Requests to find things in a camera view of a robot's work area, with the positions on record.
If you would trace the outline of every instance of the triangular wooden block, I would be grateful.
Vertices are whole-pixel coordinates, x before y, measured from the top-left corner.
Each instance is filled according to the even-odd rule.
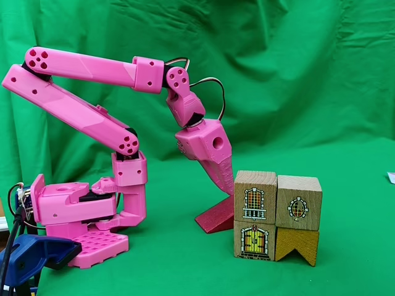
[[[275,261],[297,250],[311,266],[315,266],[319,236],[319,231],[278,228]]]
[[[198,216],[195,221],[206,233],[233,228],[233,196],[221,201]]]

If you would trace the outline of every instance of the round window illustration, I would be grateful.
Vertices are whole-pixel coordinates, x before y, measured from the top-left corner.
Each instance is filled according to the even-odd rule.
[[[295,218],[304,218],[306,217],[306,213],[309,211],[307,208],[307,203],[302,200],[300,196],[296,197],[296,199],[292,200],[288,207],[289,215]]]

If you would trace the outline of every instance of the green cloth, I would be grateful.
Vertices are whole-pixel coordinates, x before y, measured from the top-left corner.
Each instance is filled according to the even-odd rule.
[[[191,59],[191,82],[225,85],[233,169],[316,176],[316,267],[233,256],[233,231],[194,217],[226,196],[177,150],[165,104],[127,88],[54,78],[134,127],[148,158],[148,217],[130,250],[91,269],[45,270],[39,295],[393,295],[395,2],[388,0],[13,0],[0,2],[0,76],[34,45],[129,62]],[[196,86],[216,118],[220,88]],[[93,183],[110,153],[0,89],[0,195],[31,184]],[[12,219],[7,213],[8,222]]]

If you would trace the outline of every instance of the cable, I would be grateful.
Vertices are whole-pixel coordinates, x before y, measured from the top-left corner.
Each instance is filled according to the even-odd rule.
[[[17,237],[18,228],[23,224],[26,218],[26,211],[23,207],[19,207],[15,213],[14,226],[10,232],[10,236],[7,240],[6,249],[4,250],[4,257],[0,268],[0,295],[4,292],[4,284],[7,276],[8,264],[12,253],[12,247],[14,246],[15,238]]]
[[[16,214],[15,214],[15,212],[14,212],[14,209],[13,209],[12,206],[11,206],[11,197],[12,197],[12,191],[13,191],[17,186],[19,186],[19,188],[22,189],[23,186],[24,186],[24,184],[23,184],[23,182],[19,182],[19,183],[13,185],[13,186],[10,188],[10,190],[8,190],[8,198],[7,198],[7,201],[8,201],[8,209],[10,210],[12,216],[14,216],[14,217],[15,217]],[[45,227],[34,226],[34,225],[31,225],[30,223],[28,223],[28,222],[26,222],[26,221],[23,221],[23,223],[24,223],[26,226],[31,227],[31,228],[40,229],[40,230],[45,230]]]
[[[185,71],[188,70],[189,67],[189,59],[187,57],[177,57],[175,59],[169,60],[168,62],[165,63],[165,65],[171,65],[177,62],[185,62],[184,69]]]
[[[202,80],[199,80],[198,82],[190,84],[189,86],[190,86],[190,88],[192,88],[195,85],[201,84],[203,82],[208,82],[208,81],[214,81],[214,82],[218,83],[221,86],[221,88],[222,88],[222,101],[223,101],[223,103],[222,103],[222,110],[221,110],[220,116],[218,117],[218,120],[221,121],[221,119],[223,117],[223,114],[225,113],[225,106],[226,106],[225,88],[223,87],[222,82],[219,79],[215,78],[215,77],[206,77],[206,78],[203,78]]]
[[[121,193],[118,192],[117,193],[117,207],[116,208],[118,208],[120,200],[121,200]]]

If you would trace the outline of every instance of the toy block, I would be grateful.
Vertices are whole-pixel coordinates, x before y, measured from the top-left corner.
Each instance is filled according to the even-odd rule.
[[[275,261],[297,250],[311,266],[315,266],[319,236],[319,231],[277,228]]]
[[[275,258],[274,224],[235,221],[235,257],[271,260]]]
[[[233,195],[195,218],[205,233],[215,233],[233,228]]]
[[[278,176],[276,226],[317,231],[322,190],[317,178]]]
[[[239,171],[235,179],[235,221],[275,224],[276,198],[276,173]]]

